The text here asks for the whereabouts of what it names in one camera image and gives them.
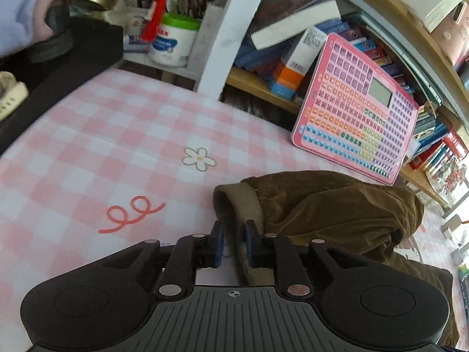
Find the white shelf post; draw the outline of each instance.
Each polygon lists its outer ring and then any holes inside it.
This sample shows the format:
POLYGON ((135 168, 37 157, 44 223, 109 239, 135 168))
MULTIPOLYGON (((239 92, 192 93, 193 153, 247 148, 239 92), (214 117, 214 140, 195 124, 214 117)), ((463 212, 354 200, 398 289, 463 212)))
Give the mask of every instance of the white shelf post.
POLYGON ((219 99, 241 42, 261 0, 228 0, 194 91, 219 99))

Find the pink and white checkered tablecloth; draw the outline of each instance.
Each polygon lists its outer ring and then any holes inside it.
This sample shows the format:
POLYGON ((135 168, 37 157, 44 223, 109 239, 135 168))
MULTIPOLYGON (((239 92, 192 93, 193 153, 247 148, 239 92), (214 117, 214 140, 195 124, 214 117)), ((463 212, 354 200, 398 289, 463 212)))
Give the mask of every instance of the pink and white checkered tablecloth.
MULTIPOLYGON (((0 160, 0 352, 30 346, 19 308, 38 283, 144 239, 209 232, 216 185, 304 169, 373 182, 289 137, 213 99, 115 69, 63 99, 0 160)), ((441 223, 426 214, 415 240, 427 263, 455 270, 441 223)), ((237 283, 233 251, 225 253, 222 268, 198 272, 199 283, 237 283)), ((467 348, 458 284, 453 295, 467 348)))

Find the lavender fabric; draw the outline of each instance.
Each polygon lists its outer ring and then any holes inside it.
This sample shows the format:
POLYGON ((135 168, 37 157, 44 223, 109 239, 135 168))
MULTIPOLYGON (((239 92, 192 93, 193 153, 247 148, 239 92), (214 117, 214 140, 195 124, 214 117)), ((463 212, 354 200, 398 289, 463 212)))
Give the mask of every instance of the lavender fabric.
POLYGON ((27 47, 34 36, 38 0, 0 0, 0 57, 27 47))

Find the pink case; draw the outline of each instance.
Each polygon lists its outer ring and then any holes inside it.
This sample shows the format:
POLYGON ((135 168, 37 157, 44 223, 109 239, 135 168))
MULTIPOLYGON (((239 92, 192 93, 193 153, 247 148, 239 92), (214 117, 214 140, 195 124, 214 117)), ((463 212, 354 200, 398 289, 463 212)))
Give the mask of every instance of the pink case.
POLYGON ((467 0, 462 4, 462 8, 460 6, 454 8, 431 33, 456 70, 463 63, 469 50, 469 4, 467 0), (458 17, 454 17, 456 11, 460 12, 458 17))
POLYGON ((332 33, 320 53, 291 138, 299 148, 392 185, 417 114, 418 104, 392 77, 332 33), (388 107, 369 94, 383 88, 390 96, 388 107))

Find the white flower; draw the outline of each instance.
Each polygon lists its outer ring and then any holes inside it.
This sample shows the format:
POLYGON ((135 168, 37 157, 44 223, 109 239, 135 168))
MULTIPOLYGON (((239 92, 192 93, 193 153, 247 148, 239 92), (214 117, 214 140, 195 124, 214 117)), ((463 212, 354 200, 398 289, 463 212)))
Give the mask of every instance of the white flower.
POLYGON ((184 165, 194 165, 201 172, 207 171, 207 165, 215 167, 217 162, 212 158, 207 157, 207 150, 205 148, 199 148, 197 151, 192 148, 186 148, 184 150, 186 157, 182 159, 184 165))

